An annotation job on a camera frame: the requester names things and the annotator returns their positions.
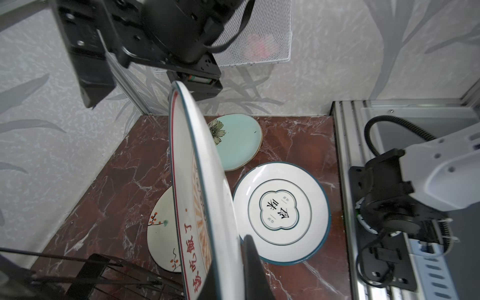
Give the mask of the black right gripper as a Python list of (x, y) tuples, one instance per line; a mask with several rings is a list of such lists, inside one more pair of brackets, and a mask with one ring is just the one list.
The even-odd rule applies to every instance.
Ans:
[(196, 101), (216, 97), (223, 87), (214, 55), (235, 39), (217, 40), (235, 12), (247, 5), (216, 0), (50, 2), (87, 108), (116, 88), (108, 53), (124, 68), (136, 63), (166, 70)]

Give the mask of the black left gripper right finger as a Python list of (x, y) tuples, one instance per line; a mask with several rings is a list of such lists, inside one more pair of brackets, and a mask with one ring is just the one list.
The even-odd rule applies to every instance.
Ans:
[(242, 242), (242, 262), (246, 300), (274, 300), (266, 279), (263, 264), (251, 235), (246, 235)]

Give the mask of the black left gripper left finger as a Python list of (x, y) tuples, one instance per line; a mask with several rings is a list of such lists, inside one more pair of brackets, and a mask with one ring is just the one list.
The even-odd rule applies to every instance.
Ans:
[(197, 300), (219, 300), (221, 293), (218, 283), (216, 263), (212, 262)]

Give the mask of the white plate orange sunburst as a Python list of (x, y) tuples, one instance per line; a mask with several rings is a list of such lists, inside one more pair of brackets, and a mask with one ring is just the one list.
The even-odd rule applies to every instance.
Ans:
[(219, 299), (243, 300), (240, 237), (214, 139), (184, 83), (173, 82), (169, 108), (174, 211), (186, 298), (197, 300), (215, 262)]

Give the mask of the mint green flower plate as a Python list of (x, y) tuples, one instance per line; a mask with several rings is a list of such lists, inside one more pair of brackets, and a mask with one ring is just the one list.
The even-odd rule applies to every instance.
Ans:
[(208, 123), (225, 171), (234, 171), (251, 161), (260, 150), (263, 132), (259, 122), (245, 114), (228, 114)]

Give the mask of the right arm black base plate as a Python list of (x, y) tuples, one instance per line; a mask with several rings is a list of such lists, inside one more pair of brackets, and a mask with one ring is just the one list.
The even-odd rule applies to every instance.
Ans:
[(416, 291), (418, 284), (404, 234), (398, 231), (379, 239), (378, 231), (371, 229), (361, 215), (360, 208), (366, 195), (364, 174), (364, 168), (358, 166), (350, 167), (348, 171), (359, 253), (355, 262), (356, 273), (374, 288)]

